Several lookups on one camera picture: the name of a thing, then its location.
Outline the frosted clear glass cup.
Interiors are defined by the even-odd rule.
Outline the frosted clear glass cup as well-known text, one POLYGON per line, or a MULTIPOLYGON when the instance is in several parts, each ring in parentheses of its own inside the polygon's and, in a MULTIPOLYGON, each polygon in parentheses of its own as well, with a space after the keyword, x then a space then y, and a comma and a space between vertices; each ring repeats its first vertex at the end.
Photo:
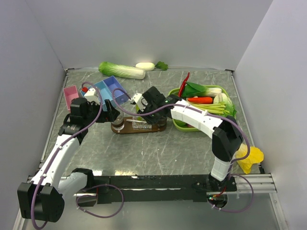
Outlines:
POLYGON ((122 111, 119 112, 119 115, 111 123, 111 127, 116 131, 119 132, 124 128, 124 113, 122 111))

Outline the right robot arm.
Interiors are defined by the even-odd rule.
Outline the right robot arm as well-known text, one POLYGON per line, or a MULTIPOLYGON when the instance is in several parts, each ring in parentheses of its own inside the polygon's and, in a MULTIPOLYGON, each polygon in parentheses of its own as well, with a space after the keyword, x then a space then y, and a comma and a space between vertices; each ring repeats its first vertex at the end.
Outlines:
POLYGON ((215 191, 226 186, 234 154, 243 143, 243 135, 233 117, 214 117, 174 94, 165 97, 156 87, 151 87, 139 96, 135 95, 133 99, 139 107, 138 113, 144 115, 143 118, 149 124, 169 117, 191 125, 210 137, 214 164, 209 184, 215 191))

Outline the dark glass cup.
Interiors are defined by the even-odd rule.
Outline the dark glass cup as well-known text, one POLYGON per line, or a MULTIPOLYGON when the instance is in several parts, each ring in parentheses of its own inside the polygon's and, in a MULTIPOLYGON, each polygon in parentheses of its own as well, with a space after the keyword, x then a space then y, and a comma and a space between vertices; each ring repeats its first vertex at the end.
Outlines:
POLYGON ((167 123, 167 117, 165 116, 162 116, 159 118, 158 122, 157 122, 157 125, 158 127, 164 127, 167 123))

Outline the clear textured plastic holder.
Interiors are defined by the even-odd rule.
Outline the clear textured plastic holder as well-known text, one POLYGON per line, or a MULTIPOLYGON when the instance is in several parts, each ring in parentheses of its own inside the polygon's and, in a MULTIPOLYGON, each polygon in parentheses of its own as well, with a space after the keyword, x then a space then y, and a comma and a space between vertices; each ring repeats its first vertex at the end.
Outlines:
POLYGON ((152 125, 140 124, 140 123, 131 123, 131 126, 134 130, 152 130, 152 125))

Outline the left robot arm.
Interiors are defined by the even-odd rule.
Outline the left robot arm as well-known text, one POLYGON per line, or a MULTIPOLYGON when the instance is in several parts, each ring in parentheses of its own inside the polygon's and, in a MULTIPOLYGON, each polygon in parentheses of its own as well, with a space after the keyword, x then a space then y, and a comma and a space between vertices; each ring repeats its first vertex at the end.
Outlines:
POLYGON ((57 222, 61 217, 65 201, 76 192, 85 193, 94 189, 93 171, 77 168, 70 176, 61 177, 76 150, 80 147, 89 127, 97 123, 113 122, 119 111, 105 100, 106 108, 78 97, 71 102, 71 112, 64 118, 52 152, 29 183, 21 183, 17 189, 21 215, 30 219, 36 229, 36 221, 57 222))

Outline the yellow cabbage by arm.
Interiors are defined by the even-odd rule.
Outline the yellow cabbage by arm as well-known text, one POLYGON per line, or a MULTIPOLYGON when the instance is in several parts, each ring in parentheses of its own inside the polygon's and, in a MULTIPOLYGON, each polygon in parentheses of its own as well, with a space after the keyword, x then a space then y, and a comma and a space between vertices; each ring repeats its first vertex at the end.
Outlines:
MULTIPOLYGON (((246 155, 248 147, 246 144, 241 144, 240 148, 235 154, 236 158, 242 158, 246 155)), ((257 147, 250 147, 249 156, 243 160, 237 161, 240 168, 245 174, 251 172, 251 167, 253 164, 261 163, 264 160, 264 153, 257 147)))

